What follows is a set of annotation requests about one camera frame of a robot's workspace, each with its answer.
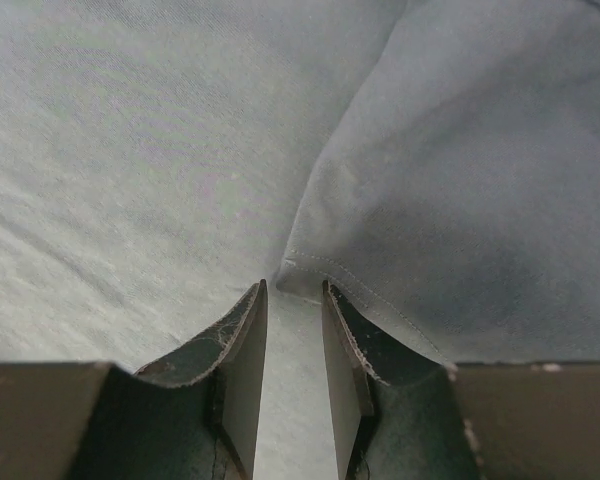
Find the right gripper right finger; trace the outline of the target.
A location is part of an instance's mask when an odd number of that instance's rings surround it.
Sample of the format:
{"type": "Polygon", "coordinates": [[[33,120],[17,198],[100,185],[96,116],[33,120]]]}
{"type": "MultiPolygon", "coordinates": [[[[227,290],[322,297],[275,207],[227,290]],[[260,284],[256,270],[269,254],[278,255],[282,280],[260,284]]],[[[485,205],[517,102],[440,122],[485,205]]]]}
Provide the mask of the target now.
{"type": "Polygon", "coordinates": [[[440,364],[330,283],[322,327],[342,479],[600,479],[600,362],[440,364]]]}

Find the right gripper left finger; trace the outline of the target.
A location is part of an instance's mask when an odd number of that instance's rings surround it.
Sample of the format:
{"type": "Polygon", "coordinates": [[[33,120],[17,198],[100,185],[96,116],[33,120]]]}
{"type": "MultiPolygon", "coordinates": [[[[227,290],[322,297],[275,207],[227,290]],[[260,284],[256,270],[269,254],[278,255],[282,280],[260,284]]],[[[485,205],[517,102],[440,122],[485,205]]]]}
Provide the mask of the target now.
{"type": "Polygon", "coordinates": [[[0,363],[0,479],[249,479],[267,287],[129,373],[110,362],[0,363]]]}

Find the dark blue-grey t shirt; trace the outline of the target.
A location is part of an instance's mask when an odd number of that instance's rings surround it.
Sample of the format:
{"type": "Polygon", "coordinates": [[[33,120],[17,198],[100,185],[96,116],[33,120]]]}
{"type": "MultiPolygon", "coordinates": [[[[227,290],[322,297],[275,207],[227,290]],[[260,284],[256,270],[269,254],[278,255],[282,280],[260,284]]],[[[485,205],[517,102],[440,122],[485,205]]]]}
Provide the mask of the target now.
{"type": "Polygon", "coordinates": [[[0,1],[0,360],[135,369],[260,279],[260,479],[336,475],[324,280],[600,359],[600,1],[0,1]]]}

